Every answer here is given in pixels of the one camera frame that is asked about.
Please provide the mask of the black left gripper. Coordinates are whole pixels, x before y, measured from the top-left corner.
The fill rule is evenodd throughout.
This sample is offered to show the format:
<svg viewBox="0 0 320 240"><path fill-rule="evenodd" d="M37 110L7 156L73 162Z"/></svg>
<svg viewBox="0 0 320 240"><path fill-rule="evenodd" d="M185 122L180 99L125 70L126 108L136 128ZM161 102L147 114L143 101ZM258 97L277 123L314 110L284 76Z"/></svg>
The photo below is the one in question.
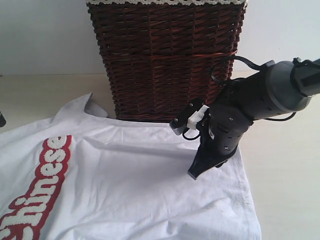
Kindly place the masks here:
<svg viewBox="0 0 320 240"><path fill-rule="evenodd" d="M4 127L6 125L6 119L4 118L2 112L0 112L0 127Z"/></svg>

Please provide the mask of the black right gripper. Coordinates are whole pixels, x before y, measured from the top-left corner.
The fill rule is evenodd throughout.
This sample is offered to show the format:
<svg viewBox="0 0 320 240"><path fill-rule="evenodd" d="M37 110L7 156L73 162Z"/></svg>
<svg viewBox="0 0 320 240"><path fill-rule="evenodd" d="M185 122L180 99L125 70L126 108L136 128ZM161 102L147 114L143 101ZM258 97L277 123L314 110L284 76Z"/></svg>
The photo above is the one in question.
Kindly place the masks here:
<svg viewBox="0 0 320 240"><path fill-rule="evenodd" d="M212 168L220 168L231 158L241 137L253 124L241 110L228 103L212 104L209 113L208 129L187 171L193 180Z"/></svg>

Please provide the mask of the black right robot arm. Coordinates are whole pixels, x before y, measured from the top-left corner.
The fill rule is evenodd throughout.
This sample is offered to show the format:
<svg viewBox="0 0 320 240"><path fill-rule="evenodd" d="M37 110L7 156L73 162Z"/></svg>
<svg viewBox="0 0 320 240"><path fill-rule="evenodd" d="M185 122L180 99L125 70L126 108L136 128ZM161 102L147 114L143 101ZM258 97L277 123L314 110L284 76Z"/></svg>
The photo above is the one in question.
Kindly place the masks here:
<svg viewBox="0 0 320 240"><path fill-rule="evenodd" d="M200 145L188 174L196 179L221 167L255 121L277 122L280 115L294 116L319 93L319 60L270 61L253 75L231 80L209 106L208 118L197 124Z"/></svg>

